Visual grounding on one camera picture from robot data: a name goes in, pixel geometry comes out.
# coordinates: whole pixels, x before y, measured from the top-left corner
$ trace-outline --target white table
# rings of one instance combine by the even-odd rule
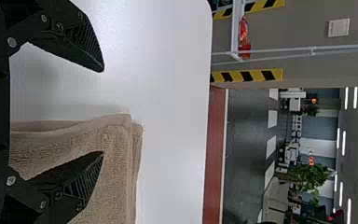
[[[105,72],[23,46],[10,59],[12,119],[131,113],[145,126],[137,223],[201,223],[212,45],[207,1],[74,2],[94,25]]]

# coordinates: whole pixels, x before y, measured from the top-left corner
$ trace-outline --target potted plant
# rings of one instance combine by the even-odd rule
[[[300,111],[296,112],[299,116],[309,116],[315,118],[320,113],[319,107],[316,105],[307,105],[301,108]]]
[[[320,163],[313,166],[298,164],[289,169],[287,174],[276,174],[281,183],[293,183],[296,184],[299,192],[311,193],[313,195],[313,199],[310,201],[312,205],[319,204],[318,188],[324,184],[330,175],[331,171]]]

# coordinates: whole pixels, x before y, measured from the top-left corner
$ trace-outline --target yellow and black warning stripe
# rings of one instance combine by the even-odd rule
[[[245,6],[245,13],[264,11],[275,7],[284,7],[284,0],[256,0]]]
[[[226,8],[224,10],[216,11],[212,13],[212,18],[214,21],[222,20],[232,16],[232,7]]]
[[[262,82],[282,81],[282,69],[257,69],[240,71],[212,72],[211,82]]]
[[[284,0],[256,0],[253,3],[247,3],[245,13],[264,11],[276,7],[284,7]],[[212,13],[214,21],[230,18],[232,16],[232,7]]]

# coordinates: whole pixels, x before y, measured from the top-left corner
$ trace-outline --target red stripe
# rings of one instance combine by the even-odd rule
[[[205,164],[203,224],[220,221],[226,91],[211,87]]]

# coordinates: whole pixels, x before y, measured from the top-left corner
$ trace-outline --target cloth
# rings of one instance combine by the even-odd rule
[[[70,223],[135,223],[144,130],[132,123],[130,115],[12,122],[11,130],[9,165],[24,179],[92,151],[104,151],[89,205]]]

